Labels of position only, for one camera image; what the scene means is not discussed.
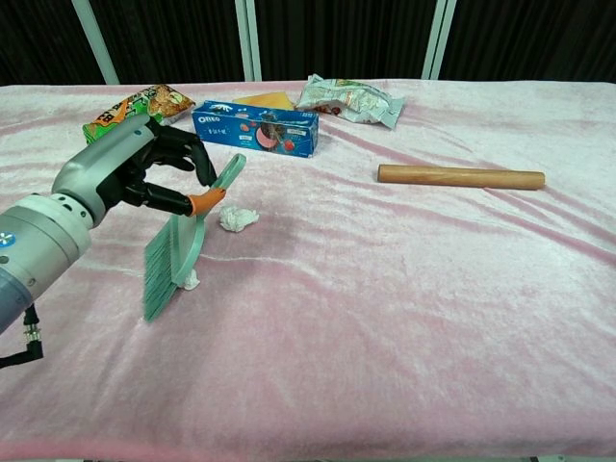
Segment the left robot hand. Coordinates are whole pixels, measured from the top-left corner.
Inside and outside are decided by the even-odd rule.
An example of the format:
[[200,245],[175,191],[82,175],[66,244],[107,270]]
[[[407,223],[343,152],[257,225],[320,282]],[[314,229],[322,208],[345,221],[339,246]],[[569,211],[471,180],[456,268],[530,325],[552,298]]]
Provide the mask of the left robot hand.
[[[183,194],[145,181],[154,165],[193,171],[203,194]],[[120,202],[178,216],[202,216],[226,195],[200,138],[146,115],[129,117],[72,157],[56,176],[52,193],[72,197],[98,226]]]

